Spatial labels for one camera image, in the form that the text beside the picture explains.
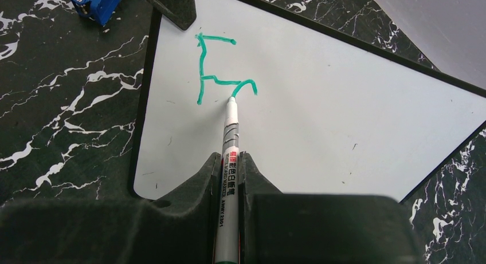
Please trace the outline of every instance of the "marker body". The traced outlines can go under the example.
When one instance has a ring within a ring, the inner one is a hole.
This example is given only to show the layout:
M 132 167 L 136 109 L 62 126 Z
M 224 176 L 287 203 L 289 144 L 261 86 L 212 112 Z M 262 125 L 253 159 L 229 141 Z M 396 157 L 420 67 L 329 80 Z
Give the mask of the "marker body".
M 240 236 L 238 232 L 238 110 L 234 97 L 226 105 L 221 160 L 221 194 L 214 261 L 216 264 L 238 264 Z

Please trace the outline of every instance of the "blue clip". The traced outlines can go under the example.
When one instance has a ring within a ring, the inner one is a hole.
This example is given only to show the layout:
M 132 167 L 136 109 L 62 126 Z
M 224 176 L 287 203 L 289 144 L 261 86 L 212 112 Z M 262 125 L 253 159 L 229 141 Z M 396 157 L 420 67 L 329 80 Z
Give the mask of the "blue clip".
M 82 17 L 93 17 L 101 25 L 105 25 L 121 0 L 71 0 L 78 14 Z

